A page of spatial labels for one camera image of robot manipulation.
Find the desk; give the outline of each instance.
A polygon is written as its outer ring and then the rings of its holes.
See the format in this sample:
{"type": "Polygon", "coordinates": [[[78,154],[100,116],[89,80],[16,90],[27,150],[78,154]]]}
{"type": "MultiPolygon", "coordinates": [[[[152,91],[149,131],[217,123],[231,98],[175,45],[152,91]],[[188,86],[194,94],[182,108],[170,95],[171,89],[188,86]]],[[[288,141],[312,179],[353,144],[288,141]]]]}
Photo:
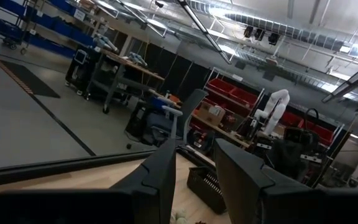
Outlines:
{"type": "Polygon", "coordinates": [[[100,55],[99,61],[96,64],[95,69],[92,73],[91,80],[88,84],[88,87],[86,88],[85,96],[87,99],[89,98],[90,90],[91,90],[92,86],[96,86],[96,87],[104,90],[106,93],[108,93],[106,100],[104,101],[103,113],[109,113],[109,105],[110,105],[110,102],[111,102],[114,92],[131,95],[130,93],[126,93],[125,91],[118,88],[117,87],[118,83],[122,83],[124,85],[130,86],[130,87],[133,87],[136,89],[140,89],[142,91],[148,91],[150,89],[149,86],[144,85],[143,83],[135,82],[128,78],[124,78],[125,66],[129,66],[129,67],[132,67],[138,71],[141,71],[143,75],[148,75],[148,76],[156,78],[160,81],[164,81],[164,78],[160,77],[158,74],[153,73],[145,68],[142,68],[142,67],[136,65],[136,64],[132,63],[130,60],[124,59],[110,51],[107,51],[107,50],[102,49],[100,52],[101,52],[101,55],[100,55]],[[96,80],[96,76],[101,71],[101,67],[102,67],[104,59],[106,57],[113,61],[120,63],[120,66],[116,72],[116,76],[114,77],[114,80],[113,80],[111,86],[105,85],[105,84],[98,82],[96,80]]]}
{"type": "MultiPolygon", "coordinates": [[[[154,91],[154,90],[149,90],[149,92],[153,93],[155,96],[164,97],[163,95],[161,95],[160,93],[157,93],[157,92],[154,91]]],[[[219,127],[217,127],[217,126],[215,126],[215,125],[212,125],[212,124],[210,124],[209,122],[207,122],[207,121],[205,121],[205,120],[199,118],[197,115],[191,114],[191,116],[192,116],[193,118],[197,119],[198,121],[201,121],[203,124],[207,125],[208,127],[214,129],[215,131],[217,131],[217,132],[223,134],[225,137],[227,137],[227,138],[229,138],[229,139],[235,141],[236,143],[240,144],[241,148],[245,149],[245,148],[248,148],[248,147],[250,146],[249,143],[244,142],[244,141],[241,141],[240,139],[236,138],[235,136],[233,136],[233,135],[231,135],[231,134],[229,134],[229,133],[223,131],[223,130],[220,129],[219,127]]]]}
{"type": "MultiPolygon", "coordinates": [[[[108,189],[136,169],[142,161],[143,160],[123,162],[0,185],[0,192],[14,189],[108,189]]],[[[185,209],[188,223],[202,221],[208,224],[230,224],[231,222],[227,212],[222,215],[215,214],[187,187],[186,181],[189,168],[195,165],[179,154],[177,154],[176,162],[177,179],[172,208],[174,210],[185,209]]]]}

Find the box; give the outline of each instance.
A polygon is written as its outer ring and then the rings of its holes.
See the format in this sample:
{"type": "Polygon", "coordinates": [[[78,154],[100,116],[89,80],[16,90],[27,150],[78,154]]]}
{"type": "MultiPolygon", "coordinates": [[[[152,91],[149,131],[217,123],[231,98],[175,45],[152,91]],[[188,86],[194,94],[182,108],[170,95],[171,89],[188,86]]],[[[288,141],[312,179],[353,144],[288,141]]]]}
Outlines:
{"type": "Polygon", "coordinates": [[[220,106],[213,106],[207,102],[201,102],[197,116],[213,126],[219,126],[225,112],[226,111],[220,106]]]}

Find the gray floor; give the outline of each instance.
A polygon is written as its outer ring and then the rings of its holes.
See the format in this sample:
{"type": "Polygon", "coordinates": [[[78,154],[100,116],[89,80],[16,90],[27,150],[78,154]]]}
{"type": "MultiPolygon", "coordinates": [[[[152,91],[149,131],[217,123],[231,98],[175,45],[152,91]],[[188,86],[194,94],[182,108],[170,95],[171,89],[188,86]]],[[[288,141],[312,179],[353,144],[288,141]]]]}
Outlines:
{"type": "MultiPolygon", "coordinates": [[[[93,152],[97,155],[133,152],[126,149],[130,140],[124,129],[135,101],[128,108],[113,106],[109,114],[103,114],[101,104],[86,101],[64,85],[65,73],[45,68],[66,70],[69,60],[65,61],[64,69],[62,63],[54,66],[47,58],[27,58],[17,51],[10,54],[2,48],[0,59],[26,66],[58,93],[60,99],[36,97],[93,152]]],[[[0,69],[0,167],[85,156],[89,156],[86,151],[0,69]]]]}

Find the floor mat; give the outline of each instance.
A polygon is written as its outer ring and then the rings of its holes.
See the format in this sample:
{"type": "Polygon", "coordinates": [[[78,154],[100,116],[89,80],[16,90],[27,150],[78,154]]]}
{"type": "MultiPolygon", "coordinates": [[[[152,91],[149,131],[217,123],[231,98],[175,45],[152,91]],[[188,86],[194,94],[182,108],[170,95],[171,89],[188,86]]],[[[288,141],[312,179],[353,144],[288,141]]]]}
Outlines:
{"type": "Polygon", "coordinates": [[[39,79],[36,75],[30,72],[30,70],[27,69],[25,66],[3,60],[0,61],[20,81],[22,81],[28,88],[30,88],[35,95],[60,98],[60,96],[53,89],[51,89],[41,79],[39,79]]]}

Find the office chair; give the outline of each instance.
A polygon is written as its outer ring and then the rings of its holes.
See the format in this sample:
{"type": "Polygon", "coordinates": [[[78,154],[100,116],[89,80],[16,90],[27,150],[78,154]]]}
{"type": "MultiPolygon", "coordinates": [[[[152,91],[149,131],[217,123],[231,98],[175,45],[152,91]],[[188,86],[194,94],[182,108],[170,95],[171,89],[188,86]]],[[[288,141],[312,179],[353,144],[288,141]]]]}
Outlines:
{"type": "Polygon", "coordinates": [[[194,90],[179,110],[173,107],[175,102],[168,98],[158,97],[159,100],[168,105],[162,106],[162,109],[172,114],[173,119],[167,118],[166,114],[150,113],[146,119],[142,142],[157,147],[168,138],[182,139],[184,143],[187,143],[191,114],[207,95],[208,93],[204,90],[194,90]]]}

